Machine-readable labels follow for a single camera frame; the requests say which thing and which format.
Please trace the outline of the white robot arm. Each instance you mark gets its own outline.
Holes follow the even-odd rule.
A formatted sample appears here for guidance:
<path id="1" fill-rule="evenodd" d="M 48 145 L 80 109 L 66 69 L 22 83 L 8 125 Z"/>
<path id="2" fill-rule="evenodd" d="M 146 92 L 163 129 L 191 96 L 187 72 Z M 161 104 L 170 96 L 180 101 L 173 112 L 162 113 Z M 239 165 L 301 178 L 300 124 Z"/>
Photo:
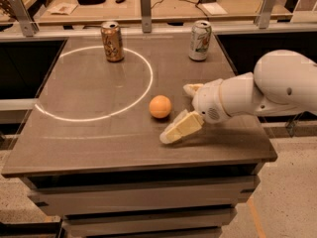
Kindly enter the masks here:
<path id="1" fill-rule="evenodd" d="M 317 64 L 289 50 L 262 56 L 252 72 L 205 84 L 183 86 L 194 110 L 184 110 L 159 135 L 171 144 L 239 115 L 285 116 L 302 112 L 317 114 Z"/>

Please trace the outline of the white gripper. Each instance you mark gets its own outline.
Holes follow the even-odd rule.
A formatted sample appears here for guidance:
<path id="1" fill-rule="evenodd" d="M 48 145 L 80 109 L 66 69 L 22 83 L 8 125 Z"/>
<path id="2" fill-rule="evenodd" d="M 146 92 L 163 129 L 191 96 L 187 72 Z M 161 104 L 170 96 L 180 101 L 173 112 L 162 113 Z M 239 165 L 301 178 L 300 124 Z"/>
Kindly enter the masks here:
<path id="1" fill-rule="evenodd" d="M 185 84 L 183 90 L 193 97 L 192 106 L 195 111 L 181 111 L 164 131 L 159 139 L 164 144 L 171 144 L 179 139 L 191 135 L 202 128 L 204 121 L 209 124 L 220 123 L 228 120 L 220 100 L 220 86 L 222 79 L 217 79 L 206 84 Z"/>

